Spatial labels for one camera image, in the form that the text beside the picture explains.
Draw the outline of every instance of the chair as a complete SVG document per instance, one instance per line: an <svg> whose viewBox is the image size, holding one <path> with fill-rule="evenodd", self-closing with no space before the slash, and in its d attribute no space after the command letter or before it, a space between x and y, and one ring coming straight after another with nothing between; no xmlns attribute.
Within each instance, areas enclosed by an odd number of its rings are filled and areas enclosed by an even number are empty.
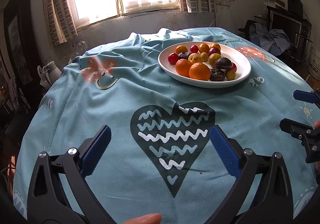
<svg viewBox="0 0 320 224"><path fill-rule="evenodd" d="M14 108L14 115L7 126L4 135L13 144L18 144L20 147L23 136L34 116L34 112L28 108L28 103L24 102L22 98L24 96L21 94L20 88L17 85L16 77L13 77L9 80L8 89L10 101Z"/></svg>
<svg viewBox="0 0 320 224"><path fill-rule="evenodd" d="M248 41L250 41L250 34L249 34L249 28L252 24L257 23L256 21L253 20L247 20L247 23L245 24L244 28L238 29L238 31L244 33L244 38Z"/></svg>

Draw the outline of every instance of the blue gripper pad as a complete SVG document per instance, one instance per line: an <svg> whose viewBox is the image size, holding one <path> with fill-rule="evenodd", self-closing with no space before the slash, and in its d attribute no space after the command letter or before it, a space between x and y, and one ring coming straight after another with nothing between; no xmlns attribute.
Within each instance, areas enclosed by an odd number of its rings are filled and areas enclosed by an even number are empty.
<svg viewBox="0 0 320 224"><path fill-rule="evenodd" d="M316 103L318 101L315 94L310 92L305 92L301 90L296 90L293 92L293 98L310 104Z"/></svg>
<svg viewBox="0 0 320 224"><path fill-rule="evenodd" d="M80 174L83 177L93 173L110 141L111 129L109 126L105 126L82 158Z"/></svg>
<svg viewBox="0 0 320 224"><path fill-rule="evenodd" d="M228 138L216 126L213 126L210 130L210 140L228 173L238 179L241 175L240 158L230 146Z"/></svg>

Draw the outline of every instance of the red cherry tomato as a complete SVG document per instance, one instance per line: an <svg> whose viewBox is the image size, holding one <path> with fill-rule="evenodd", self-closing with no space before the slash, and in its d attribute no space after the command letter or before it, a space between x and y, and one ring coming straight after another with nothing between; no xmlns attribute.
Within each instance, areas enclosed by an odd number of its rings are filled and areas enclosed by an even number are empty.
<svg viewBox="0 0 320 224"><path fill-rule="evenodd" d="M179 57L176 53L171 53L169 56L168 56L168 61L171 65L175 65L178 61Z"/></svg>
<svg viewBox="0 0 320 224"><path fill-rule="evenodd" d="M191 52L191 53L197 53L198 51L199 51L198 46L192 45L192 46L190 47L190 52Z"/></svg>
<svg viewBox="0 0 320 224"><path fill-rule="evenodd" d="M233 62L232 62L232 68L231 69L234 70L235 72L237 72L237 66Z"/></svg>

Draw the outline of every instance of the painting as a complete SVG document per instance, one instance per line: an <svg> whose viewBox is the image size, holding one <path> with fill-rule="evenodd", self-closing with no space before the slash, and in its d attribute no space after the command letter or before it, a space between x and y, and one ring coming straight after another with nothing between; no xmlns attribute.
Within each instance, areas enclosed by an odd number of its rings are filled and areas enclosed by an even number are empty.
<svg viewBox="0 0 320 224"><path fill-rule="evenodd" d="M32 109L37 109L42 98L37 67L42 64L33 34L30 0L9 0L3 20L5 51L13 72L8 77L15 75L17 87Z"/></svg>
<svg viewBox="0 0 320 224"><path fill-rule="evenodd" d="M28 69L26 59L23 55L19 31L18 31L17 16L13 18L13 20L8 26L8 35L9 35L12 56L13 56L15 65L17 67L18 74L20 76L22 84L25 85L31 82L33 79Z"/></svg>

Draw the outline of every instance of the blue cloth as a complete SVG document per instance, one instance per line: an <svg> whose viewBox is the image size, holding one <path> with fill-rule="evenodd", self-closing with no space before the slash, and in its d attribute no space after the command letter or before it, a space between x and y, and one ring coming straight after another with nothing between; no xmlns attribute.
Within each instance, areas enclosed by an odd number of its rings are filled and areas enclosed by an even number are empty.
<svg viewBox="0 0 320 224"><path fill-rule="evenodd" d="M268 31L265 26L255 23L250 26L249 33L252 43L276 57L291 47L290 39L283 30Z"/></svg>
<svg viewBox="0 0 320 224"><path fill-rule="evenodd" d="M174 80L159 67L157 57L166 47L186 41L236 48L249 59L251 75L225 89ZM294 100L296 89L311 90L277 58L220 28L163 28L95 47L66 66L42 99L19 153L14 204L26 216L39 152L64 154L107 124L111 142L86 181L114 220L122 223L161 212L163 224L202 224L235 181L209 142L208 130L218 124L243 148L259 155L283 154L297 214L316 187L314 166L305 163L304 148L281 132L279 122L287 117L313 124L320 113L315 105ZM248 209L258 181L242 211ZM73 209L81 212L66 178L62 182Z"/></svg>

